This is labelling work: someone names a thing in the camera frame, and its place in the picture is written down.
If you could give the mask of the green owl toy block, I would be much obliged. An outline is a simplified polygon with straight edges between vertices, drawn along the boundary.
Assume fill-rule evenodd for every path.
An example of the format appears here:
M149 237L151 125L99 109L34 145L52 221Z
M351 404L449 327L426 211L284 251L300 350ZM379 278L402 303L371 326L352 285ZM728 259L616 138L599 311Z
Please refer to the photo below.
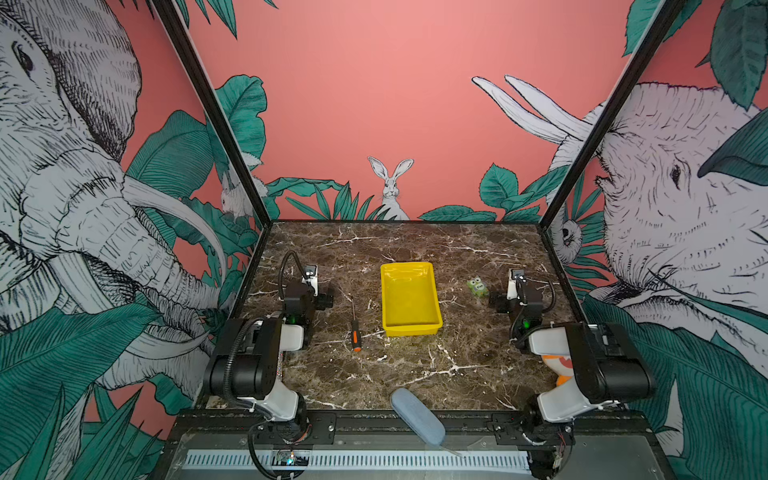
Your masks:
M489 290L480 277L474 277L468 280L467 286L469 287L471 293L478 298L486 297L489 295Z

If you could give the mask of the yellow plastic bin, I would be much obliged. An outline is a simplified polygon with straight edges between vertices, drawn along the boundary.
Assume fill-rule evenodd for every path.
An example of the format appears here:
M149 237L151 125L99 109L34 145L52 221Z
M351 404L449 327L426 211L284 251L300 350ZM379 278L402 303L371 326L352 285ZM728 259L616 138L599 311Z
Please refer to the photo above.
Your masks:
M438 333L443 319L431 263L384 264L380 278L382 327L388 337Z

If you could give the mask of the black orange screwdriver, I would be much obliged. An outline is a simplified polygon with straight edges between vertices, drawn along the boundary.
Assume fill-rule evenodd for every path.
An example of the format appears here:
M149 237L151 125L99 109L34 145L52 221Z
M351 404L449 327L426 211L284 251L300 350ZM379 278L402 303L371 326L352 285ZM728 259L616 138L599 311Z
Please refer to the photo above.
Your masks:
M360 352L362 350L361 335L359 331L359 321L356 315L355 305L352 305L352 320L351 320L351 344L354 352Z

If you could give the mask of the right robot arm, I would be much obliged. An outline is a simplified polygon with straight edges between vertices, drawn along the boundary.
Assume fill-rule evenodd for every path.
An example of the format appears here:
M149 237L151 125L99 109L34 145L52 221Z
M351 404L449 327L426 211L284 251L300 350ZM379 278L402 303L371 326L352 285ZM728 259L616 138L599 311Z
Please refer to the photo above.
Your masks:
M541 358L558 376L556 386L534 395L514 423L534 445L566 443L568 425L595 410L619 407L654 395L656 382L626 329L617 323L569 322L545 325L556 303L521 270L509 274L504 291L489 293L489 307L510 319L509 338L522 353Z

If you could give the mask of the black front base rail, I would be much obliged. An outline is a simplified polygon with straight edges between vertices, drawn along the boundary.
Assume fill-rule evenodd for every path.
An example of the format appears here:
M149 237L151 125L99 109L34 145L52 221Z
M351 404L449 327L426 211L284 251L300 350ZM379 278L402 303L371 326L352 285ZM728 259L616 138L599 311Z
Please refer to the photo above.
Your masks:
M624 408L596 411L568 425L566 443L534 446L514 420L522 411L443 410L446 430L439 447L424 443L394 412L311 410L310 433L287 444L275 425L235 410L188 410L176 420L158 464L156 479L671 479L674 471L646 418ZM184 470L190 450L247 450L253 470ZM523 451L531 472L341 470L271 471L258 450Z

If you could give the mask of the white orange toy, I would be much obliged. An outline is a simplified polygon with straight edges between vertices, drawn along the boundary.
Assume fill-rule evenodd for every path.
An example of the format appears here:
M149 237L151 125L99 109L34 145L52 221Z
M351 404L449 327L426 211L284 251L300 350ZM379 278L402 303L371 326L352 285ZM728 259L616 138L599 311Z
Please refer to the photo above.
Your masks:
M544 364L557 374L556 385L560 386L574 376L572 360L569 356L542 355Z

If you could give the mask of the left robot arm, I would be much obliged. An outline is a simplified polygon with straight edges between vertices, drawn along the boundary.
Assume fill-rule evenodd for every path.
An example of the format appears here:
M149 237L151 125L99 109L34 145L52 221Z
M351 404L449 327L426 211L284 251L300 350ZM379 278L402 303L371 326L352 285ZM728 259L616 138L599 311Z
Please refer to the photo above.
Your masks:
M203 375L203 392L231 408L261 415L291 445L310 433L304 397L279 375L286 352L305 350L316 313L333 306L334 293L319 289L318 268L290 250L278 270L282 309L267 316L226 322Z

